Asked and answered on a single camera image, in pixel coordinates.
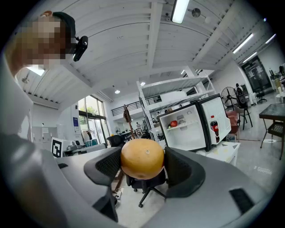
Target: fluorescent light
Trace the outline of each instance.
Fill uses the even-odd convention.
[[[243,63],[245,63],[247,60],[251,59],[253,56],[255,56],[257,54],[257,52],[253,53],[250,57],[248,57],[246,60],[243,61]]]
[[[189,0],[175,0],[171,21],[174,23],[181,24],[187,10]]]
[[[42,69],[41,67],[39,67],[38,65],[33,65],[33,66],[29,66],[27,67],[29,70],[35,72],[36,74],[42,76],[44,73],[44,69]]]
[[[270,37],[270,39],[267,40],[265,43],[268,44],[275,36],[276,36],[276,34],[274,34],[272,37]]]
[[[249,35],[249,37],[246,38],[245,41],[242,42],[242,43],[240,44],[240,46],[238,46],[238,47],[233,51],[233,53],[235,54],[239,49],[241,49],[241,48],[243,47],[243,45],[245,45],[252,37],[253,37],[253,34],[251,33],[251,34]]]

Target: desk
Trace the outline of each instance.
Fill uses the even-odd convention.
[[[121,134],[120,136],[122,136],[125,141],[129,134],[131,134],[131,132],[126,132],[124,134]]]
[[[196,153],[208,158],[216,159],[219,161],[227,162],[236,166],[237,153],[240,147],[238,142],[224,142],[221,141],[216,147],[210,151],[197,151]]]
[[[263,119],[266,133],[264,138],[261,142],[260,148],[262,148],[262,143],[266,137],[267,132],[269,134],[276,135],[282,138],[282,147],[281,147],[281,155],[279,160],[281,160],[283,147],[284,147],[284,135],[285,135],[285,104],[271,104],[266,109],[264,109],[260,114],[259,118]],[[273,120],[273,124],[267,128],[264,119],[271,119]]]

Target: office chair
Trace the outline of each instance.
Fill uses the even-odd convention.
[[[267,101],[266,99],[263,98],[264,95],[265,95],[265,93],[264,93],[263,90],[261,90],[261,88],[258,88],[258,89],[256,90],[256,92],[258,92],[258,94],[256,94],[256,97],[257,97],[257,98],[260,98],[260,100],[257,101],[257,103],[259,103],[259,102],[262,103],[262,101]]]
[[[161,193],[159,190],[157,190],[155,187],[158,185],[163,184],[164,182],[168,182],[165,176],[164,169],[161,170],[161,172],[154,178],[149,180],[140,180],[133,177],[130,177],[126,174],[126,183],[128,186],[132,186],[134,191],[138,191],[138,188],[141,188],[143,190],[142,193],[144,193],[141,201],[139,202],[139,207],[143,207],[143,201],[147,197],[147,195],[150,193],[151,190],[155,191],[157,194],[161,195],[162,197],[166,198],[166,196]]]
[[[107,140],[110,142],[111,147],[121,147],[125,145],[124,139],[120,135],[113,135],[107,138]]]
[[[227,117],[230,119],[231,122],[231,131],[229,134],[235,135],[235,142],[236,137],[238,137],[238,142],[240,142],[240,126],[238,125],[240,123],[240,120],[237,118],[237,112],[236,111],[230,111],[226,112]]]

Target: glass door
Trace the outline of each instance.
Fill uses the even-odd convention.
[[[101,144],[100,139],[98,137],[98,131],[94,119],[88,119],[88,122],[89,122],[89,127],[92,130],[91,131],[92,139],[96,139],[98,144]]]
[[[100,138],[100,142],[106,143],[100,119],[95,119],[95,124],[96,124],[97,130],[98,130],[98,136]]]

